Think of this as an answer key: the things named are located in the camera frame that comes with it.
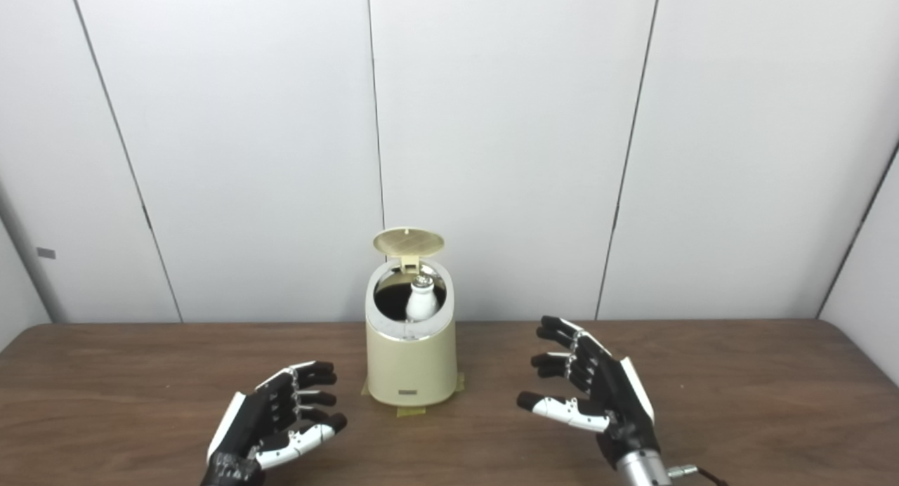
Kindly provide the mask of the white and black right hand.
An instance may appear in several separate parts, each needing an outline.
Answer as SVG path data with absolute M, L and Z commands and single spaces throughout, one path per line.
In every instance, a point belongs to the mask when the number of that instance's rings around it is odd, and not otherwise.
M 521 409 L 593 433 L 613 468 L 631 453 L 661 453 L 654 408 L 629 357 L 613 357 L 587 329 L 561 317 L 543 316 L 536 334 L 565 348 L 531 357 L 537 376 L 563 378 L 582 396 L 521 391 Z

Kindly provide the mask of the white and black left hand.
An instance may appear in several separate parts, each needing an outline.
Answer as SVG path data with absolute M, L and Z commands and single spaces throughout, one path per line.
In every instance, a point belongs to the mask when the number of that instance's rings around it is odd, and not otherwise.
M 300 362 L 276 371 L 248 394 L 235 393 L 206 451 L 200 484 L 263 485 L 270 470 L 343 431 L 347 416 L 324 412 L 336 397 L 320 389 L 336 380 L 331 362 Z

